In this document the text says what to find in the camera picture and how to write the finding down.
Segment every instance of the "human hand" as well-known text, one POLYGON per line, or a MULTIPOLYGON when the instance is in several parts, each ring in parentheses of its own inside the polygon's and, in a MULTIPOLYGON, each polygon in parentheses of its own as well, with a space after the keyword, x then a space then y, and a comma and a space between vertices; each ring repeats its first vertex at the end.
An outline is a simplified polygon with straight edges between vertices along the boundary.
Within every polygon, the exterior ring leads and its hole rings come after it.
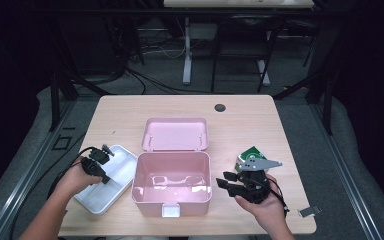
MULTIPOLYGON (((269 174, 266 174, 266 176, 276 182, 276 179, 273 176, 269 174)), ((279 192, 276 184, 272 181, 269 182, 270 188, 274 192, 279 192)), ((270 192, 267 199, 260 204, 250 203, 239 195, 235 196, 235 200, 243 209, 254 215, 258 224, 266 230, 273 240, 294 239, 288 225, 286 224, 283 205, 273 193, 270 192)))
POLYGON ((102 178, 85 173, 82 168, 82 156, 78 157, 64 176, 59 180, 54 192, 62 192, 70 198, 81 192, 87 186, 99 183, 102 178))

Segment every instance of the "pink container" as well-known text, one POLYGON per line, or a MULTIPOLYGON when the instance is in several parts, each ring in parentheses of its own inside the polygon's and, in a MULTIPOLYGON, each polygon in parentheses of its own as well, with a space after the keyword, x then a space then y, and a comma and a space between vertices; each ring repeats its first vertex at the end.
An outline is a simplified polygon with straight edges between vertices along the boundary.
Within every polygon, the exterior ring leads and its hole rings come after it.
POLYGON ((132 186, 145 216, 204 215, 211 199, 207 123, 203 118, 147 121, 132 186))

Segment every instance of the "pink lid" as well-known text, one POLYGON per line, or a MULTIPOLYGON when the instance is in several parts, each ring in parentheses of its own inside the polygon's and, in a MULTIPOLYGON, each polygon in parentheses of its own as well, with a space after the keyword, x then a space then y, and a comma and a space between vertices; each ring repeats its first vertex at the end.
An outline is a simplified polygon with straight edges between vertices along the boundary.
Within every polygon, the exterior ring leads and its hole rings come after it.
POLYGON ((208 147, 204 118, 150 118, 142 139, 145 151, 202 151, 208 147))

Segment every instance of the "human arm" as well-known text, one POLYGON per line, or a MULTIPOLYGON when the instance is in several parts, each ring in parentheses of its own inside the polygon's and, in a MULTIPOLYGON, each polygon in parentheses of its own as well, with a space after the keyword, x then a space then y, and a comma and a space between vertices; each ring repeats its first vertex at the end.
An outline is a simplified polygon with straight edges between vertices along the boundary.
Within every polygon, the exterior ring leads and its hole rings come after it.
POLYGON ((82 158, 76 159, 60 179, 54 192, 21 235, 21 240, 57 239, 66 212, 65 208, 70 199, 88 185, 101 181, 101 177, 90 176, 83 171, 80 164, 82 158))
MULTIPOLYGON (((276 181, 276 179, 269 174, 267 174, 267 178, 276 181)), ((276 184, 272 181, 270 181, 270 188, 278 192, 276 184)), ((260 204, 250 203, 238 195, 235 196, 235 200, 243 209, 254 215, 258 224, 266 230, 273 240, 294 239, 294 236, 286 224, 283 205, 273 193, 270 193, 267 199, 260 204)))

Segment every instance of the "gray carpet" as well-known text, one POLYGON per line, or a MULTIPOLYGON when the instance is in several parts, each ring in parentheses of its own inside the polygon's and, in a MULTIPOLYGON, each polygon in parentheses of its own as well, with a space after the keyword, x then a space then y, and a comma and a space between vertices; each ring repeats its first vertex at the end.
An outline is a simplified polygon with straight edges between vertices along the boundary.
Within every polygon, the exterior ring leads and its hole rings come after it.
MULTIPOLYGON (((272 85, 264 88, 262 94, 276 94, 283 90, 283 86, 291 85, 305 76, 307 69, 301 65, 308 50, 306 43, 307 41, 302 39, 278 41, 273 61, 269 67, 272 85)), ((145 54, 145 65, 130 62, 130 67, 140 73, 152 76, 154 80, 159 80, 165 86, 186 90, 176 90, 176 93, 210 94, 211 61, 208 57, 210 46, 210 42, 197 42, 194 47, 192 83, 189 86, 183 86, 181 82, 184 55, 179 58, 169 58, 164 52, 149 53, 145 54)), ((170 55, 175 56, 178 53, 170 52, 170 55)), ((98 81, 100 78, 95 76, 88 79, 98 81)), ((143 81, 146 86, 145 94, 173 93, 161 85, 157 88, 155 82, 143 81)), ((141 94, 143 91, 143 85, 131 74, 125 74, 116 81, 99 86, 111 93, 120 95, 141 94)), ((256 94, 256 87, 257 82, 244 84, 243 82, 218 81, 216 83, 216 90, 219 93, 256 94)), ((1 214, 23 172, 37 159, 37 153, 42 150, 44 145, 49 145, 50 148, 44 154, 43 166, 38 170, 35 179, 38 179, 57 159, 64 156, 24 200, 25 204, 21 208, 15 224, 15 237, 19 236, 44 203, 55 175, 80 150, 82 140, 80 139, 77 144, 75 141, 87 130, 98 98, 82 86, 77 86, 77 89, 81 94, 77 102, 72 104, 65 102, 64 99, 61 100, 62 104, 66 106, 64 111, 67 114, 57 132, 54 133, 52 141, 49 140, 48 133, 51 121, 49 89, 45 89, 38 95, 41 107, 34 126, 0 181, 1 214), (65 153, 66 145, 74 147, 65 153)), ((322 212, 315 217, 317 231, 314 234, 296 236, 296 238, 367 239, 368 237, 360 224, 344 184, 339 178, 337 165, 323 130, 318 125, 319 119, 314 114, 314 109, 318 109, 318 106, 306 104, 304 100, 306 91, 306 89, 302 89, 284 100, 276 101, 309 202, 311 205, 317 205, 322 209, 322 212)), ((333 138, 346 160, 353 179, 384 239, 384 196, 358 156, 355 137, 346 110, 338 101, 334 101, 333 104, 332 129, 333 138)), ((9 225, 8 223, 6 225, 3 229, 7 233, 5 237, 0 239, 9 239, 9 225)), ((268 239, 268 237, 257 236, 257 239, 268 239)))

